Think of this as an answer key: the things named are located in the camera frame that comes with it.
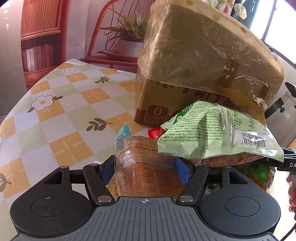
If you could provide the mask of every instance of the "number 0 logo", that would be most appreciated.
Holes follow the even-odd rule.
[[[162,113],[162,111],[163,110],[160,107],[156,107],[154,109],[154,115],[158,116],[158,115],[160,115]]]

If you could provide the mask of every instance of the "white flower pot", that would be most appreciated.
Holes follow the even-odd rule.
[[[126,41],[123,39],[119,40],[119,55],[129,56],[129,57],[138,57],[138,52],[143,47],[143,43]]]

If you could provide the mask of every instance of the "metal screw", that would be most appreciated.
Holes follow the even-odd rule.
[[[189,195],[183,195],[179,198],[181,202],[192,202],[194,199]]]
[[[111,202],[112,198],[108,195],[103,195],[98,197],[98,201],[102,203],[107,203],[107,202]]]

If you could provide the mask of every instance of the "tablecloth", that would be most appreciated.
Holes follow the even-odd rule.
[[[16,104],[0,125],[0,241],[16,231],[9,209],[15,199],[67,165],[81,169],[114,154],[119,129],[147,136],[133,121],[135,74],[70,59]]]

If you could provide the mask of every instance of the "person's hand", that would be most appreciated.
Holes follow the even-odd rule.
[[[292,179],[291,179],[290,175],[287,177],[287,182],[290,184],[292,183]],[[295,207],[296,207],[296,191],[294,190],[292,185],[289,188],[288,194],[290,197],[289,198],[289,204],[290,204],[289,211],[294,212]]]

